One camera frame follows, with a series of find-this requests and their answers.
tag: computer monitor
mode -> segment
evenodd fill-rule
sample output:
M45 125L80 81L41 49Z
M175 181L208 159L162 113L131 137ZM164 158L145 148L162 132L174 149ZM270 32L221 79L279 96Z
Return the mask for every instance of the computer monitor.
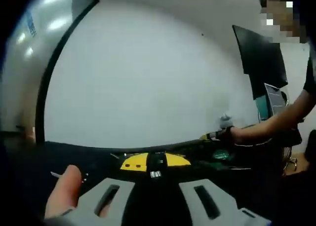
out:
M253 99L265 95L264 83L286 86L287 77L279 43L245 28L233 25L243 71L249 75Z
M267 105L270 116L283 111L286 107L286 102L282 96L281 90L273 85L265 84L267 92Z

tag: white wall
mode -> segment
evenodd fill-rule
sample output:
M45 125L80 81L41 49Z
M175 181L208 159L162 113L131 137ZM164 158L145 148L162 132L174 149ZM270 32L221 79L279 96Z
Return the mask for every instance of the white wall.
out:
M267 26L266 16L260 15L259 0L101 0L129 1L145 4L160 10L167 11L177 18L201 29L209 38L217 43L229 56L235 60L235 69L240 69L240 54L236 38L231 31L231 25L236 24L272 38L281 43L282 55L285 63L289 85L284 91L289 94L290 101L294 102L302 91L306 64L308 59L308 45L298 44L298 38L286 37L278 26ZM316 119L315 110L299 124L303 138L302 144L293 149L294 152L305 150L308 135L314 129Z
M231 44L238 49L236 39ZM107 148L173 144L217 130L225 111L237 126L257 122L241 61L213 36L159 10L101 3L55 66L45 139Z

